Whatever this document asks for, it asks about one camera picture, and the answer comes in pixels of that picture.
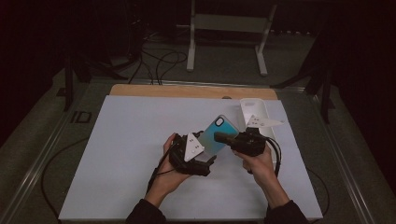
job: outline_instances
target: phone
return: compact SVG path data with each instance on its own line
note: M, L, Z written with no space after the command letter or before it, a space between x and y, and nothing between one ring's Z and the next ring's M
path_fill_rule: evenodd
M215 141L215 133L217 132L225 133L232 138L239 134L239 130L224 115L219 115L198 137L198 141L205 147L202 154L205 153L206 156L212 157L226 146L224 143Z

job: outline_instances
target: left hand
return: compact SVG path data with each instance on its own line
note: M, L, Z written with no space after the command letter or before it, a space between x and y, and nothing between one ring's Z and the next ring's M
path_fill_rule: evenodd
M172 141L174 140L175 135L176 134L173 133L163 144L163 154L165 154L169 147L172 145ZM158 174L174 169L175 168L169 162L169 156L167 156L163 161L163 164L159 168ZM146 194L145 200L159 207L166 195L177 189L178 186L189 177L190 175L183 175L176 170L163 175L157 175L154 179L154 182L152 183L150 190Z

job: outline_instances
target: hand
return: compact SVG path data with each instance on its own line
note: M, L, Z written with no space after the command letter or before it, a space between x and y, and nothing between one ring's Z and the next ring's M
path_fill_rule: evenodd
M165 144L163 144L163 154L169 149L172 145L172 141L175 138L175 133L173 133L169 138L166 140ZM146 194L145 200L152 203L156 207L159 207L163 202L163 199L169 193L173 192L177 187L190 175L183 175L174 170L175 168L169 162L169 156L166 156L165 160L161 167L159 167L158 174L168 173L157 175L152 183L152 186L148 193Z
M243 159L243 167L253 173L254 180L262 188L271 208L290 201L275 175L271 148L266 145L264 152L256 157L249 157L235 150L233 153Z

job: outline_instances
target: black device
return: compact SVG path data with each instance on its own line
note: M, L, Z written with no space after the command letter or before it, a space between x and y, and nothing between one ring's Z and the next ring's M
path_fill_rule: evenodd
M231 138L224 133L215 133L215 141L227 144L232 150L255 157L264 152L266 138L260 133L247 130L244 133L239 133L235 138Z
M198 138L201 133L202 132L193 134ZM180 136L179 134L176 134L173 144L169 147L169 162L175 170L185 175L209 175L209 167L215 162L216 156L213 156L208 161L197 161L196 159L184 161L186 145L187 135Z
M225 143L240 153L255 157L262 154L265 150L265 144L269 144L276 154L275 174L279 173L281 150L279 144L272 138L260 134L258 128L247 128L244 133L239 133L235 138L231 138L224 133L215 133L215 141Z

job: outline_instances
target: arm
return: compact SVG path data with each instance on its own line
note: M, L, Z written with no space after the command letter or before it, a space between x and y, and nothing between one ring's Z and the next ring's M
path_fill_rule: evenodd
M249 157L237 151L233 153L243 159L243 167L253 173L256 183L268 201L271 210L267 213L265 223L308 223L300 208L290 200L275 175L271 148L265 146L264 152L256 157Z
M163 145L163 154L169 149L172 144L175 134L173 133ZM147 224L161 224L165 223L166 219L159 209L163 199L173 192L177 187L186 180L190 175L183 175L174 171L174 167L169 162L168 156L158 169L158 174L146 194L145 198L134 207L132 213L126 219L126 223L147 223Z

